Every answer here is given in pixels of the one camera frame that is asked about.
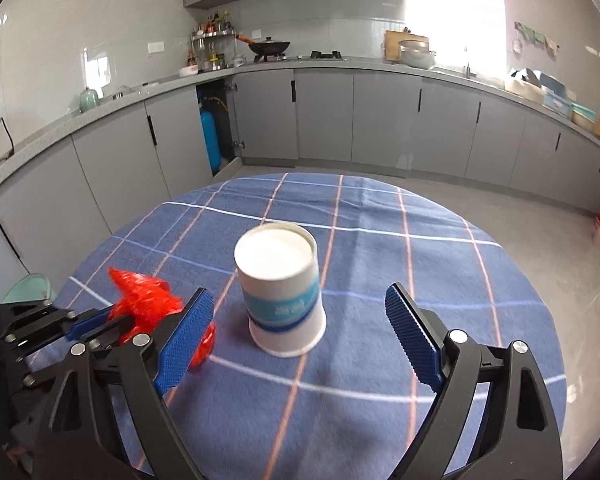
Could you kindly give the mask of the blue gas cylinder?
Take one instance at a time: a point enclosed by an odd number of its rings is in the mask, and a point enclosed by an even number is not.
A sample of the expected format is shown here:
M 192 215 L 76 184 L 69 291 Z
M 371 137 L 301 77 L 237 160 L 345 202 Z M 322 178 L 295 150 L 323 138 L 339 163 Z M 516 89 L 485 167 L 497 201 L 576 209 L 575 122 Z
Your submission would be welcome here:
M 213 115 L 208 110 L 202 110 L 200 112 L 200 121 L 210 168 L 211 171 L 216 174 L 222 165 L 222 155 L 215 121 Z

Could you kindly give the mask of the steel pot with lid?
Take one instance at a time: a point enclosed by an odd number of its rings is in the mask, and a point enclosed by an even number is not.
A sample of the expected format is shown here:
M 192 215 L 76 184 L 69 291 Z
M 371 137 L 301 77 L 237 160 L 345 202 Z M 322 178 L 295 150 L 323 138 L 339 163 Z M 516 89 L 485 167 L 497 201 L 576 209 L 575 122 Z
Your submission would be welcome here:
M 427 41 L 402 40 L 399 42 L 400 62 L 407 66 L 431 70 L 436 65 L 436 54 Z

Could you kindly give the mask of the black wok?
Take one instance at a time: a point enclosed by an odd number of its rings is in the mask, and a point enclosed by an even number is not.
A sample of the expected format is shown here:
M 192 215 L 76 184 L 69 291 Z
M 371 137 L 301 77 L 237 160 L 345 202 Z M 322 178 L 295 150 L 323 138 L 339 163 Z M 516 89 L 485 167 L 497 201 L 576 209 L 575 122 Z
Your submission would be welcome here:
M 256 41 L 244 35 L 237 35 L 236 39 L 248 46 L 254 54 L 254 62 L 267 61 L 269 58 L 281 58 L 290 46 L 289 41 L 278 41 L 272 37 Z

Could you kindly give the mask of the metal spice rack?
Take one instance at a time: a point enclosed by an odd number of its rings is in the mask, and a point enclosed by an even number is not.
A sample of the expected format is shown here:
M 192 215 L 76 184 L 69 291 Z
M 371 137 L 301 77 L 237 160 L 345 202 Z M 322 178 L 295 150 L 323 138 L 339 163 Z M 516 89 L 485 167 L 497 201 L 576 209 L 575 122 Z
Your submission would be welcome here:
M 187 65 L 196 67 L 199 73 L 229 68 L 236 55 L 235 36 L 230 12 L 210 14 L 189 37 Z

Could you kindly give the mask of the red plastic bag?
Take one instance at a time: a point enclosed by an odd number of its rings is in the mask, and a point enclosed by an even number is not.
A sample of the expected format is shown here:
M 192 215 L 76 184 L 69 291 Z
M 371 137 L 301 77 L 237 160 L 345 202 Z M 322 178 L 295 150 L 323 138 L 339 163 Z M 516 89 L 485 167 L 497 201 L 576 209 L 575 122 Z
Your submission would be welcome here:
M 110 280 L 121 294 L 120 300 L 111 308 L 108 321 L 129 315 L 131 325 L 120 330 L 118 344 L 124 344 L 140 333 L 151 334 L 168 315 L 184 309 L 181 298 L 174 296 L 170 285 L 161 278 L 110 266 Z

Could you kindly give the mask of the storage boxes on counter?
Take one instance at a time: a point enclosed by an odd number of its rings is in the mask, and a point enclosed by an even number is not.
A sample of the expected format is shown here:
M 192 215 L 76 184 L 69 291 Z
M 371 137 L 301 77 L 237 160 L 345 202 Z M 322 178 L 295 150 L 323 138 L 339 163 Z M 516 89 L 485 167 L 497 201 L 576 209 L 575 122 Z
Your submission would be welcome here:
M 541 104 L 600 139 L 600 112 L 576 101 L 576 95 L 558 79 L 542 70 L 512 70 L 505 89 L 528 101 Z

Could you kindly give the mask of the grey lower kitchen cabinets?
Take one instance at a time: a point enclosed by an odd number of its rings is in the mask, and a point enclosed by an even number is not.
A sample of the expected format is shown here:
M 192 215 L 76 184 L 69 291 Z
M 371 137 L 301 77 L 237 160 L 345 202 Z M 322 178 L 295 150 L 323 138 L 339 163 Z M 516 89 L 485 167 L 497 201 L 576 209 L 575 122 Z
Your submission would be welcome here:
M 397 65 L 251 65 L 122 96 L 6 160 L 0 292 L 24 272 L 60 285 L 107 234 L 213 181 L 198 91 L 215 81 L 236 162 L 440 176 L 600 211 L 600 139 L 543 105 Z

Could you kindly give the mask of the blue plaid tablecloth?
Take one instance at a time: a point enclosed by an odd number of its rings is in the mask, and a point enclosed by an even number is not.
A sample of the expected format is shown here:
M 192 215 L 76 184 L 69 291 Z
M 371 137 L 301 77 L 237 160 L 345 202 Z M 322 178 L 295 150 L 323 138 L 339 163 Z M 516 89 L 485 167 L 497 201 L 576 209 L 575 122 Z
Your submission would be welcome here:
M 297 223 L 316 240 L 327 325 L 302 359 L 269 356 L 248 330 L 234 248 L 263 221 Z M 455 212 L 384 182 L 265 174 L 186 193 L 71 263 L 55 284 L 58 306 L 114 304 L 110 268 L 155 275 L 183 299 L 205 287 L 218 303 L 210 358 L 166 398 L 211 479 L 388 477 L 434 400 L 385 314 L 396 282 L 480 344 L 526 342 L 556 417 L 565 415 L 553 318 L 505 249 Z

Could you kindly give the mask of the wooden cutting board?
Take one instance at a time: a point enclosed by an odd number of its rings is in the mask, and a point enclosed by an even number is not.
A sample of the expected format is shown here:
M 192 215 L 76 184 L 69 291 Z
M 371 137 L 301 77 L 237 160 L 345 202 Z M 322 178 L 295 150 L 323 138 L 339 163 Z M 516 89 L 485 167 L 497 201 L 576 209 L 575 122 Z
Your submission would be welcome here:
M 400 61 L 400 42 L 416 41 L 429 47 L 429 39 L 424 36 L 411 34 L 410 32 L 398 32 L 397 30 L 386 30 L 384 37 L 384 58 L 386 61 Z

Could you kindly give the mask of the gas stove burner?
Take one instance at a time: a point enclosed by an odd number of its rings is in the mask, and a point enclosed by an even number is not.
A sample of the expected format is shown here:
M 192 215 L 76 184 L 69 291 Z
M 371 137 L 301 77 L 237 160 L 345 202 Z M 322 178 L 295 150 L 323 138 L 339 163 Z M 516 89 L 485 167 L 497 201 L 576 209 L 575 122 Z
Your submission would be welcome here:
M 339 60 L 343 59 L 342 54 L 339 51 L 322 52 L 313 50 L 310 54 L 311 60 Z

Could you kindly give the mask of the white blue paper cup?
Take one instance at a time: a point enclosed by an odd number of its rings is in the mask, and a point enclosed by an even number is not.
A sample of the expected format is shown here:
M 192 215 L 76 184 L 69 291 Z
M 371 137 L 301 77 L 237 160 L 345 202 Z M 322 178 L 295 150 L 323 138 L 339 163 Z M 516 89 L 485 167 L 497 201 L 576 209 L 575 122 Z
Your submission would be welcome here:
M 257 226 L 242 234 L 234 260 L 254 343 L 283 359 L 311 351 L 327 325 L 312 234 L 291 222 Z

